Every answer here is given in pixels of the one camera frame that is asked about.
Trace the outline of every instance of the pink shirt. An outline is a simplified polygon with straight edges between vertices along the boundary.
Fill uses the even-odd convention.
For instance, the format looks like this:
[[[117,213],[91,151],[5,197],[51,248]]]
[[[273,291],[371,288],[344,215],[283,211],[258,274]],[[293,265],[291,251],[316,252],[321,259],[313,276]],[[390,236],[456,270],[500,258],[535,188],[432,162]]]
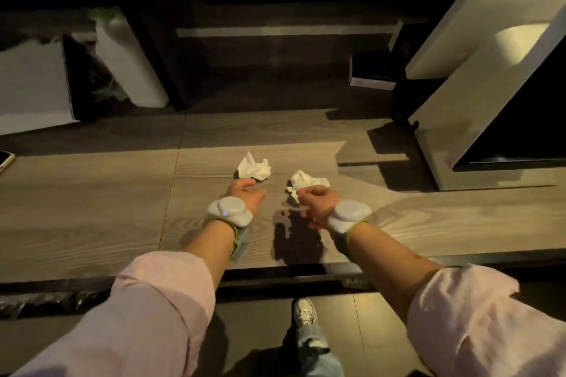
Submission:
[[[566,376],[566,323],[509,296],[491,268],[445,268],[413,300],[407,333],[435,374]],[[117,277],[109,300],[14,375],[190,375],[215,306],[202,259],[151,252]]]

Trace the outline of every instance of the shoe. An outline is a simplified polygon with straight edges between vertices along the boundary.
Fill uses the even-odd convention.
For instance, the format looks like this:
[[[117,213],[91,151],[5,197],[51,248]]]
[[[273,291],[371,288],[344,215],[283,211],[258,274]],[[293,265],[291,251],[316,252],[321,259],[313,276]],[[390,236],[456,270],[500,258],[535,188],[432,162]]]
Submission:
[[[315,306],[312,305],[311,300],[308,298],[299,298],[296,300],[293,316],[299,328],[303,325],[318,325]]]

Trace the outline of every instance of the leg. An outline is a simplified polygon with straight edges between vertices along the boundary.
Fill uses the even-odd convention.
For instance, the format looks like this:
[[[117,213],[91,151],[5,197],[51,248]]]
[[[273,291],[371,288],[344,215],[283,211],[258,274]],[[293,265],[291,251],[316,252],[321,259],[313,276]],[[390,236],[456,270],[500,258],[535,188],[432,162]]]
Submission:
[[[328,344],[317,325],[316,311],[312,302],[301,298],[293,310],[297,322],[297,345],[303,377],[343,377],[340,361],[330,352]]]

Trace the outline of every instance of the white tissue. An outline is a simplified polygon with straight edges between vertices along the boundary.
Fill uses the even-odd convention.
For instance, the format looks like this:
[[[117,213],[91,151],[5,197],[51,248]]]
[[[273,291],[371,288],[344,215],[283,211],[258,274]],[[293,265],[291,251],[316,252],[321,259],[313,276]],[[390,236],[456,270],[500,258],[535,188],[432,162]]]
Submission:
[[[297,200],[297,203],[299,202],[299,197],[297,197],[297,190],[313,185],[330,186],[330,182],[325,177],[311,177],[302,170],[298,170],[294,175],[291,176],[290,180],[292,186],[287,187],[287,192],[291,193],[291,196],[295,200]]]
[[[250,152],[246,154],[238,166],[238,176],[240,179],[253,177],[255,180],[264,181],[271,174],[271,167],[267,160],[256,163]]]

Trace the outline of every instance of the hand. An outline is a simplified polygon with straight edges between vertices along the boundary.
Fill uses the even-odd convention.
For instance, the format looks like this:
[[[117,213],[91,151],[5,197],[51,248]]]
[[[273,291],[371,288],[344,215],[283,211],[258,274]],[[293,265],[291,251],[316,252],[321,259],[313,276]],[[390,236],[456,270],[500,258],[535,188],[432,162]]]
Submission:
[[[299,203],[309,207],[301,212],[302,217],[310,219],[308,226],[312,229],[328,229],[328,217],[342,200],[340,193],[327,186],[315,185],[299,189],[297,196]]]
[[[246,188],[249,186],[254,186],[254,179],[240,179],[233,182],[226,192],[226,196],[238,197],[246,204],[246,208],[255,215],[258,214],[259,205],[261,200],[265,197],[265,190],[263,189],[253,189],[248,191]]]

